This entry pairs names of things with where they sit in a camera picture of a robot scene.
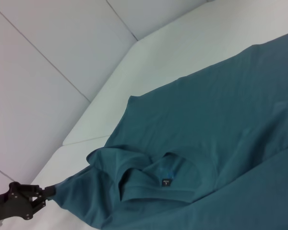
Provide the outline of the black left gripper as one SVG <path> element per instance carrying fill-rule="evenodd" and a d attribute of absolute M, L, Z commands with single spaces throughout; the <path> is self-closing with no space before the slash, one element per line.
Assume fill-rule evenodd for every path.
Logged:
<path fill-rule="evenodd" d="M 53 197 L 55 194 L 54 185 L 41 189 L 38 185 L 12 182 L 9 190 L 0 195 L 0 218 L 32 218 L 46 206 L 45 197 Z"/>

